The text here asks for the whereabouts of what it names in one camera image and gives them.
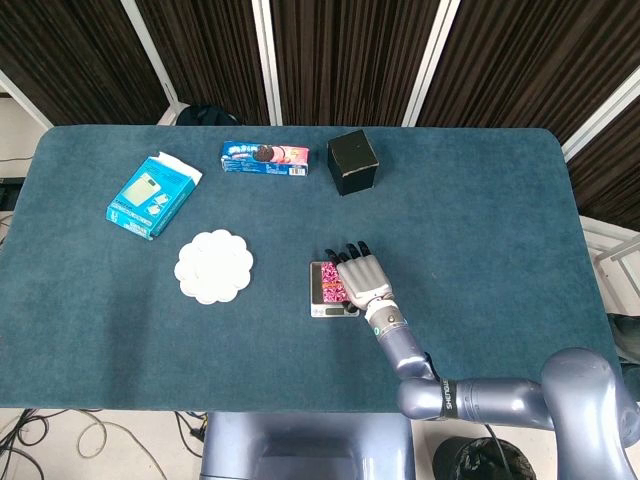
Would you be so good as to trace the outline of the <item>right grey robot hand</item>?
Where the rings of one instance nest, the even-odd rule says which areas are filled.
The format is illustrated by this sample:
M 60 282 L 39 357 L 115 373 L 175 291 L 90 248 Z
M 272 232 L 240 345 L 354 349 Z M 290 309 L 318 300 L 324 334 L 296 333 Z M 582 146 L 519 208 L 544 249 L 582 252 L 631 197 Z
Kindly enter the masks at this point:
M 346 252 L 326 249 L 329 261 L 336 268 L 349 302 L 361 311 L 377 301 L 393 300 L 391 282 L 378 259 L 364 241 L 347 243 Z

